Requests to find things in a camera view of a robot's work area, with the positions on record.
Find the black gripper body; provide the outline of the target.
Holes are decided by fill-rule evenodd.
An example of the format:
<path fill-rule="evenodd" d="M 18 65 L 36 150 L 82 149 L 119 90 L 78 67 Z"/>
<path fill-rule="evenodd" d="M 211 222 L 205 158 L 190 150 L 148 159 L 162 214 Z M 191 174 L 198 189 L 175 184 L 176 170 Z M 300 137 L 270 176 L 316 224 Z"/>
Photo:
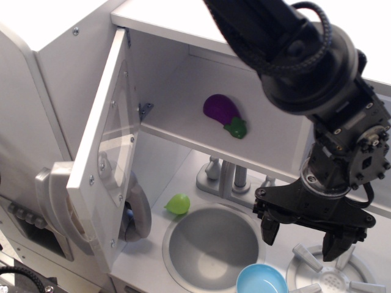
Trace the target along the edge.
<path fill-rule="evenodd" d="M 259 187 L 255 191 L 253 212 L 262 220 L 270 216 L 281 224 L 296 224 L 330 233 L 352 231 L 354 241 L 363 241 L 375 217 L 346 196 L 322 196 L 302 178 L 282 186 Z"/>

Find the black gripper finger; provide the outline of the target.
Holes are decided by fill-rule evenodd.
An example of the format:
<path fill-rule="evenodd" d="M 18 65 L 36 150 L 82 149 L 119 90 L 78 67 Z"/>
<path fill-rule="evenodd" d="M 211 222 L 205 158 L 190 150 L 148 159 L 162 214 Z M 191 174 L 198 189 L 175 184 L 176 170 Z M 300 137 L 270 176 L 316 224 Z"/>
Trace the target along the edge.
<path fill-rule="evenodd" d="M 341 233 L 326 232 L 323 238 L 323 261 L 333 261 L 346 251 L 354 243 L 354 233 L 344 231 Z"/>
<path fill-rule="evenodd" d="M 268 245 L 273 245 L 280 228 L 280 223 L 270 216 L 264 215 L 260 227 L 263 241 Z"/>

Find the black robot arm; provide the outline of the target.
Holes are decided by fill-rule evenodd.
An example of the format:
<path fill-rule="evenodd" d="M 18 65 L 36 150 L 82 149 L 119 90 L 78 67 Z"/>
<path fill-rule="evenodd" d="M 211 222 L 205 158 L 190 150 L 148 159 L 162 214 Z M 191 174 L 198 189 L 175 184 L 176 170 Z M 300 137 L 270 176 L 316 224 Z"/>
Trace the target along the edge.
<path fill-rule="evenodd" d="M 363 241 L 376 223 L 366 212 L 371 182 L 390 168 L 390 114 L 362 78 L 367 58 L 308 1 L 207 1 L 233 52 L 258 74 L 267 99 L 313 123 L 315 142 L 301 175 L 260 187 L 254 212 L 272 245 L 281 224 L 324 231 L 323 259 Z"/>

